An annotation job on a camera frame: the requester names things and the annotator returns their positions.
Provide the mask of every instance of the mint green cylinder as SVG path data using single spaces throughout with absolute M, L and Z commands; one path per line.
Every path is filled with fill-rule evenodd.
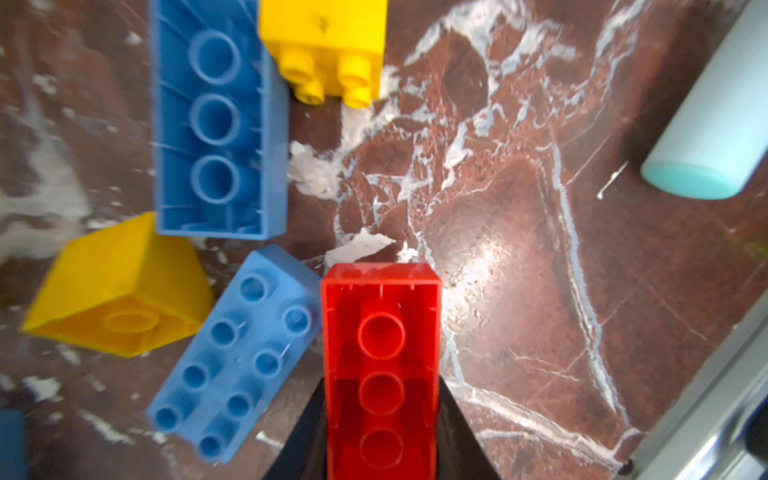
M 671 194 L 728 198 L 741 192 L 766 150 L 768 0 L 752 0 L 648 155 L 641 173 Z

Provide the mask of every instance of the building block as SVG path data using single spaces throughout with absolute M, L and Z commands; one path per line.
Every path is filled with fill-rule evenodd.
M 299 101 L 379 98 L 387 0 L 261 0 L 259 36 Z
M 442 281 L 424 263 L 323 279 L 328 478 L 435 478 Z
M 208 462 L 229 462 L 322 326 L 320 277 L 252 252 L 147 409 Z
M 157 232 L 265 240 L 286 231 L 287 83 L 255 0 L 152 0 Z
M 24 412 L 0 409 L 0 477 L 3 480 L 25 480 Z
M 20 330 L 131 357 L 194 335 L 213 303 L 192 243 L 150 212 L 70 242 Z

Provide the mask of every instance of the brown marble countertop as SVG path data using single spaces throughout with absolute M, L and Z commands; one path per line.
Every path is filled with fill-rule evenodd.
M 610 478 L 768 286 L 768 167 L 719 202 L 639 175 L 742 4 L 390 0 L 382 98 L 291 104 L 274 243 L 318 273 L 434 266 L 441 373 L 503 478 Z M 207 465 L 144 415 L 187 340 L 126 360 L 16 333 L 62 245 L 152 208 L 147 42 L 145 0 L 0 5 L 0 386 L 30 478 L 259 478 L 322 376 L 311 349 Z M 263 244 L 197 240 L 216 294 Z

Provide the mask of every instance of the blue toy brick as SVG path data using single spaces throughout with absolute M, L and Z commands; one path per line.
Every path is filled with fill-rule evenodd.
M 288 85 L 255 0 L 152 0 L 157 232 L 286 231 Z
M 27 478 L 25 445 L 24 412 L 0 410 L 0 478 Z
M 147 409 L 228 462 L 323 323 L 320 277 L 277 245 L 252 252 Z

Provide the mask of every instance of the red toy brick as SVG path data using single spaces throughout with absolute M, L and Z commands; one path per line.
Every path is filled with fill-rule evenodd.
M 424 263 L 323 279 L 330 480 L 435 478 L 441 292 Z

